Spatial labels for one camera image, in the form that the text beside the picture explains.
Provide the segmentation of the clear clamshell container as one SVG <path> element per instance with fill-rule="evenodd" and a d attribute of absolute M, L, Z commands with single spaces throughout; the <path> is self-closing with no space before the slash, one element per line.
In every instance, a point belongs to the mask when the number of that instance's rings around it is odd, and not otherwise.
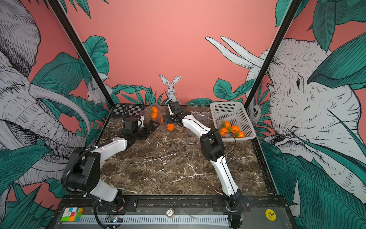
<path fill-rule="evenodd" d="M 159 123 L 163 122 L 163 115 L 165 114 L 166 114 L 165 108 L 159 105 L 158 103 L 147 106 L 141 112 L 141 115 L 144 117 L 145 120 L 147 121 L 153 120 Z"/>
<path fill-rule="evenodd" d="M 165 133 L 169 133 L 175 130 L 175 124 L 164 124 L 163 118 L 160 119 L 159 129 Z"/>

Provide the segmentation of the orange with leaf centre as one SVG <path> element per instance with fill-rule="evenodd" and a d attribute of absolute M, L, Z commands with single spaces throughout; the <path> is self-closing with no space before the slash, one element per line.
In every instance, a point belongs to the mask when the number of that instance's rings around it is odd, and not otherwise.
<path fill-rule="evenodd" d="M 239 129 L 239 127 L 238 126 L 231 126 L 231 132 L 233 133 L 233 134 L 236 134 L 237 132 L 239 132 L 240 131 L 240 129 Z"/>

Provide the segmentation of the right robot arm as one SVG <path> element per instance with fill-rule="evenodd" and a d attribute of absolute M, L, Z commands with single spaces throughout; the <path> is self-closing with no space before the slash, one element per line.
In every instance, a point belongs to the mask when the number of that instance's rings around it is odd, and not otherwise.
<path fill-rule="evenodd" d="M 225 146 L 219 131 L 206 127 L 188 112 L 176 115 L 165 114 L 163 122 L 164 124 L 180 124 L 200 138 L 202 154 L 214 166 L 221 182 L 226 208 L 231 212 L 237 211 L 240 208 L 243 194 L 228 168 Z"/>

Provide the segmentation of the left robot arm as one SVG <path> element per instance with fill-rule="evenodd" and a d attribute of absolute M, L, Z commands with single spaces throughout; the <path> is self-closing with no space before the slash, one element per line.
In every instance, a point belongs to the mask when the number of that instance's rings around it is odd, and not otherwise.
<path fill-rule="evenodd" d="M 136 140 L 146 140 L 159 125 L 159 122 L 153 120 L 143 122 L 140 118 L 129 117 L 124 121 L 124 128 L 117 137 L 99 146 L 74 150 L 61 180 L 64 191 L 81 192 L 121 208 L 125 203 L 122 191 L 100 178 L 102 163 L 129 149 Z"/>

